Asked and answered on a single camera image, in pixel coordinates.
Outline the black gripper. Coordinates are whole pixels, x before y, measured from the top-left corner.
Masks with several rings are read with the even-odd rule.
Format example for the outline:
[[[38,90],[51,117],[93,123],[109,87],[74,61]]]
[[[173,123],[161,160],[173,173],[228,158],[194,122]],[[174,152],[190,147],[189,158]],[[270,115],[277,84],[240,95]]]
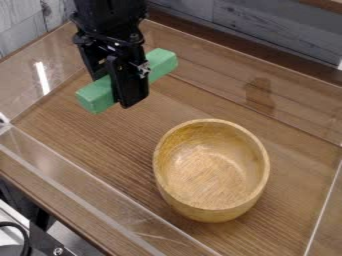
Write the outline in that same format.
[[[130,108],[150,93],[150,66],[139,28],[147,18],[147,1],[74,0],[74,4],[70,18],[78,32],[73,41],[87,71],[94,81],[109,71],[114,99]]]

